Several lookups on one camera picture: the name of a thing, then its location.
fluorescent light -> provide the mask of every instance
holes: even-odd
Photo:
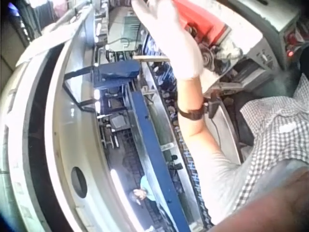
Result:
[[[74,117],[74,108],[71,108],[71,117]]]
[[[118,139],[116,135],[114,135],[114,139],[115,139],[116,147],[119,147],[119,143],[118,143]]]
[[[101,103],[99,101],[95,103],[95,109],[98,114],[101,113]]]
[[[101,31],[101,27],[102,27],[102,24],[101,23],[98,23],[97,24],[97,30],[96,30],[96,35],[100,35],[100,31]]]
[[[99,100],[100,99],[100,90],[99,89],[95,89],[93,95],[94,95],[96,100]]]
[[[116,172],[115,169],[111,169],[111,176],[112,176],[112,180],[114,182],[114,185],[116,187],[116,190],[117,190],[117,193],[119,195],[119,198],[121,200],[121,203],[123,204],[125,210],[126,210],[126,213],[128,214],[133,226],[135,227],[136,231],[138,232],[144,232],[144,229],[143,227],[141,226],[139,220],[137,219],[127,197],[126,197],[126,194],[125,194],[125,191],[124,189],[122,188],[122,185],[121,185],[121,182],[120,182],[120,179],[118,177],[118,174]]]

wall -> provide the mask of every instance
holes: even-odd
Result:
[[[19,37],[18,32],[8,21],[1,24],[1,84],[0,89],[3,90],[8,79],[15,70],[20,55],[24,52],[25,45]]]

plaid shirt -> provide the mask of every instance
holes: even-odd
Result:
[[[258,179],[282,160],[309,164],[309,81],[303,74],[293,98],[250,101],[241,113],[254,135],[252,163],[234,210],[243,206]]]

metal sheet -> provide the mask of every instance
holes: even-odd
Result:
[[[223,154],[233,163],[240,165],[242,157],[236,145],[238,139],[223,102],[221,102],[212,121],[208,118],[208,114],[205,115],[205,123],[217,143],[221,145],[220,148]]]
[[[56,29],[71,17],[72,15],[67,15],[61,18],[50,29]],[[28,153],[28,127],[34,94],[41,78],[42,70],[48,62],[50,52],[50,50],[44,49],[42,53],[33,57],[32,61],[29,63],[25,62],[16,69],[16,73],[14,73],[16,77],[12,78],[14,82],[19,82],[19,88],[16,88],[16,96],[12,106],[13,110],[10,112],[11,120],[6,121],[10,131],[8,136],[8,163],[14,198],[27,230],[38,232],[50,231],[50,228],[41,211],[32,183],[31,175],[33,173],[30,171]]]
[[[8,80],[6,86],[1,92],[0,105],[0,212],[8,226],[13,230],[26,231],[25,224],[19,213],[16,198],[14,196],[13,186],[9,171],[8,162],[8,128],[5,124],[7,113],[10,112],[15,98],[15,89],[18,88],[20,79],[23,76],[28,64],[17,67],[13,75]]]
[[[270,0],[266,1],[266,5],[257,0],[237,1],[260,15],[262,19],[270,23],[278,32],[284,30],[290,24],[291,20],[300,15],[300,7],[297,1],[291,3],[288,0]]]

white glove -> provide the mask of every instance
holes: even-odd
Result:
[[[132,0],[132,7],[156,44],[169,58],[177,79],[199,77],[203,72],[203,57],[194,38],[179,23],[171,0]]]

